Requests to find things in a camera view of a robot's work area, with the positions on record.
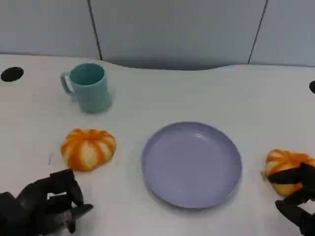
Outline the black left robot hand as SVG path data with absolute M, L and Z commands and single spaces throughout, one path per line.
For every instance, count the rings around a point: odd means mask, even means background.
M 68 229 L 76 231 L 76 220 L 94 206 L 84 203 L 73 170 L 54 172 L 28 184 L 17 197 L 0 195 L 2 236 L 45 236 Z

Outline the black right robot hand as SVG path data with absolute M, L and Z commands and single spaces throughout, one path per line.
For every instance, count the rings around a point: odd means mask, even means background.
M 302 184 L 302 188 L 282 200 L 275 201 L 278 211 L 294 223 L 304 236 L 315 234 L 315 215 L 299 206 L 307 201 L 315 200 L 315 168 L 306 163 L 299 167 L 280 171 L 269 175 L 268 180 L 275 184 Z

